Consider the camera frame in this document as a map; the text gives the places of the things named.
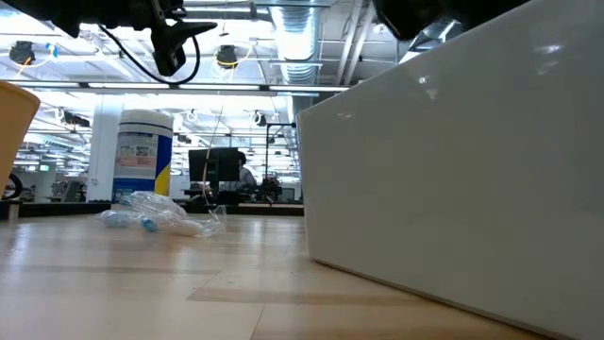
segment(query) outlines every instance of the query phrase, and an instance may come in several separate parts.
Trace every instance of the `wooden tabletop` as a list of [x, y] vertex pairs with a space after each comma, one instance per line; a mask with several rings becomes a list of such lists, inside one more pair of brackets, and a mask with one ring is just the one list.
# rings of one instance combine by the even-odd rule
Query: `wooden tabletop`
[[0, 339], [537, 339], [308, 257], [303, 218], [209, 239], [88, 217], [0, 224]]

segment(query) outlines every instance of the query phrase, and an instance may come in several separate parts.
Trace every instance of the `crumpled plastic bag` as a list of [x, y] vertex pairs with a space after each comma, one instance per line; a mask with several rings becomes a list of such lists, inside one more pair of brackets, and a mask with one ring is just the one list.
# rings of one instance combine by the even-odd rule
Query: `crumpled plastic bag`
[[166, 231], [183, 236], [210, 237], [227, 229], [225, 206], [210, 211], [207, 219], [192, 220], [188, 217], [170, 197], [134, 192], [120, 200], [119, 210], [101, 212], [95, 218], [107, 228], [139, 226], [150, 232]]

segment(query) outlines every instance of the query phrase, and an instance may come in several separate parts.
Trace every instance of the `person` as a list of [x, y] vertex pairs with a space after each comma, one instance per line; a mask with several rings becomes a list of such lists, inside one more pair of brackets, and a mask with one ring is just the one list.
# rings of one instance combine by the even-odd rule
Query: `person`
[[255, 188], [256, 179], [252, 172], [249, 171], [244, 165], [247, 163], [247, 159], [243, 152], [239, 152], [239, 181], [224, 182], [222, 185], [223, 191], [237, 192], [243, 188]]

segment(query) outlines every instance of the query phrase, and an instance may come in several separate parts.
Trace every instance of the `black cable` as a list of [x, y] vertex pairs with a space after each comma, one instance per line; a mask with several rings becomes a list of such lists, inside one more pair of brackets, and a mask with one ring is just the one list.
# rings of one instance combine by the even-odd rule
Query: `black cable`
[[195, 67], [193, 68], [193, 72], [191, 73], [190, 76], [187, 76], [186, 78], [179, 80], [179, 81], [169, 81], [169, 80], [165, 80], [162, 79], [158, 76], [155, 76], [154, 74], [152, 74], [149, 70], [147, 70], [146, 68], [144, 68], [144, 66], [142, 66], [136, 59], [134, 59], [134, 57], [132, 57], [132, 55], [130, 54], [130, 52], [128, 52], [126, 50], [126, 48], [122, 45], [122, 43], [120, 42], [119, 39], [117, 39], [117, 37], [115, 37], [111, 32], [109, 32], [106, 28], [102, 27], [101, 25], [98, 26], [103, 33], [107, 34], [108, 37], [110, 37], [116, 44], [118, 47], [120, 47], [120, 50], [122, 52], [124, 52], [124, 54], [132, 61], [134, 62], [134, 64], [141, 69], [141, 71], [143, 71], [146, 75], [150, 76], [152, 79], [156, 80], [159, 83], [162, 84], [167, 84], [167, 85], [182, 85], [185, 83], [188, 83], [189, 81], [191, 81], [193, 78], [195, 78], [195, 76], [197, 76], [197, 72], [199, 71], [199, 65], [201, 64], [201, 51], [199, 50], [199, 42], [197, 42], [197, 38], [195, 36], [193, 36], [193, 45], [195, 46]]

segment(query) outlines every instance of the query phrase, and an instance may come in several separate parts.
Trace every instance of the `pillar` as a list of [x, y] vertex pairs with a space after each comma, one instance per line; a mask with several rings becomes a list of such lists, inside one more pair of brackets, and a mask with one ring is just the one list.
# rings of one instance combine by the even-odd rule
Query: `pillar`
[[92, 120], [91, 160], [86, 193], [88, 201], [111, 200], [117, 132], [123, 110], [123, 96], [97, 96]]
[[55, 162], [40, 162], [36, 173], [36, 194], [34, 201], [50, 202], [48, 197], [53, 195], [53, 184], [57, 175], [57, 164]]

